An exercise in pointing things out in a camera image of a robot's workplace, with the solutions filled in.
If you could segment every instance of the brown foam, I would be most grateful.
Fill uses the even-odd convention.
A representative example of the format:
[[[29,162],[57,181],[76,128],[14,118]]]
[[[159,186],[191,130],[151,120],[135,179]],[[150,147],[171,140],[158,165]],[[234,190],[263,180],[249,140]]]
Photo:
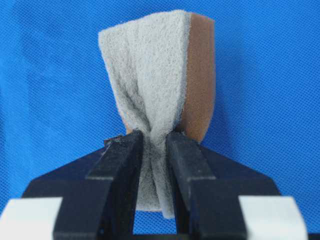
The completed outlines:
[[[213,116],[216,96],[214,21],[192,13],[184,108],[177,130],[200,142]]]

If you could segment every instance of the blue backdrop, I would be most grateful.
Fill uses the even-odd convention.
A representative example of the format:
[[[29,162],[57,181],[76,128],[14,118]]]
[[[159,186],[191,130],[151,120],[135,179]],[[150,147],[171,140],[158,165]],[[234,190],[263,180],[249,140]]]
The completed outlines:
[[[320,232],[320,1],[0,1],[0,211],[28,182],[125,133],[102,29],[184,9],[215,20],[216,104],[203,145],[272,177]],[[138,212],[136,233],[173,233]]]

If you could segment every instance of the blue fabric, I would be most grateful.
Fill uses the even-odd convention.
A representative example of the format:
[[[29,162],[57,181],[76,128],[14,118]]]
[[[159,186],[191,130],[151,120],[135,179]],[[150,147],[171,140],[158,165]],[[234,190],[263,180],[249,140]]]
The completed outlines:
[[[184,9],[215,19],[216,104],[203,145],[272,177],[320,232],[320,2],[0,1],[0,211],[28,182],[123,134],[102,29]],[[173,233],[138,212],[136,233]]]

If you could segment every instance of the sponge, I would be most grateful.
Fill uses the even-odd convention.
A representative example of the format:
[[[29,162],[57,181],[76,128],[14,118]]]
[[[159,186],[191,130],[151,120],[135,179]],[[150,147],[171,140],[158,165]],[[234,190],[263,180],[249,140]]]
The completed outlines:
[[[215,98],[213,21],[174,10],[99,33],[98,43],[127,133],[143,132],[137,210],[174,217],[166,135],[200,142]]]

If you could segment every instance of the white pad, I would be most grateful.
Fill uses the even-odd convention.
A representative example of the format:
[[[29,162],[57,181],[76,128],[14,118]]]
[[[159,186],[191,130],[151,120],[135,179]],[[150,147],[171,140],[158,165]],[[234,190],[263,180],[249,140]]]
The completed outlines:
[[[303,217],[291,196],[239,196],[248,240],[308,240]]]
[[[144,136],[137,210],[174,217],[166,135],[179,123],[187,85],[191,14],[160,12],[99,33],[119,114]]]
[[[62,197],[11,199],[0,218],[2,240],[53,240]]]

